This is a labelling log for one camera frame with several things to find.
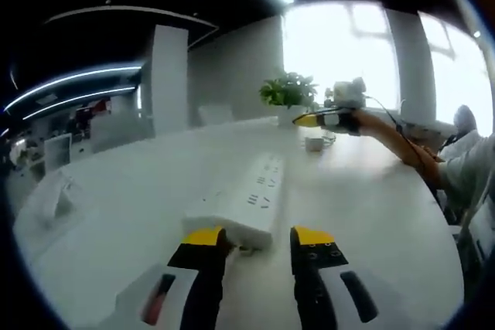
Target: white device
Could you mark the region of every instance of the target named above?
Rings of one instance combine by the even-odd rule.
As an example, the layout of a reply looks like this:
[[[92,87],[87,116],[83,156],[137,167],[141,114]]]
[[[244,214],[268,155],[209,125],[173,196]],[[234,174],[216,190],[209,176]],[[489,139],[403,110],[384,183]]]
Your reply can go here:
[[[284,162],[278,155],[259,155],[235,187],[213,190],[190,209],[184,219],[185,234],[222,226],[229,241],[255,249],[273,241],[280,208]]]

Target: gray shirt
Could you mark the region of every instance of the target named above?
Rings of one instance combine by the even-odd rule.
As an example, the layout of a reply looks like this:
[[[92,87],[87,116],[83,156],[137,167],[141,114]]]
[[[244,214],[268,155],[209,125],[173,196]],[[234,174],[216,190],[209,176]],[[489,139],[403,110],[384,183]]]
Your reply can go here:
[[[477,249],[487,256],[495,243],[495,134],[458,158],[440,163],[439,171],[449,202],[469,210],[465,225]]]

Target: white power strip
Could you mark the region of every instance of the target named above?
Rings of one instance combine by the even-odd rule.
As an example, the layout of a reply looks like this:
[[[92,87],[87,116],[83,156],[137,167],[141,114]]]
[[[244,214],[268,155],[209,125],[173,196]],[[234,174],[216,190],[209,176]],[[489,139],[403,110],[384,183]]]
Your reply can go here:
[[[186,233],[222,226],[236,244],[264,249],[271,245],[281,202],[284,162],[270,153],[259,155],[235,187],[215,191],[183,220]]]

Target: column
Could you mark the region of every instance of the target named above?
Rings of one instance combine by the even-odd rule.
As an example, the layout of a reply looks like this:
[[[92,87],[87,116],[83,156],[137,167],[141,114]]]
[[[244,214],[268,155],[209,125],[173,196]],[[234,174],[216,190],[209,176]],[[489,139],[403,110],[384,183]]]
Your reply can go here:
[[[432,56],[418,14],[385,9],[394,37],[401,81],[401,118],[411,124],[435,123],[436,98]]]
[[[155,135],[189,127],[187,105],[188,31],[157,25],[151,53],[151,101]]]

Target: window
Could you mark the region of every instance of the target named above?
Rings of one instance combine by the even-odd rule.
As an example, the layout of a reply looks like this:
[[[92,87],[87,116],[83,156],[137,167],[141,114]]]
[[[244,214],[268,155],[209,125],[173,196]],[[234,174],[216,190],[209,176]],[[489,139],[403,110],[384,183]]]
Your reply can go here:
[[[420,16],[432,54],[436,120],[453,124],[454,113],[465,104],[474,113],[478,132],[490,135],[492,92],[485,59],[476,41],[446,22],[430,15]]]
[[[285,15],[284,68],[313,75],[316,102],[336,81],[363,77],[367,94],[398,108],[398,71],[384,10],[369,2],[326,2]],[[380,107],[367,100],[368,107]]]

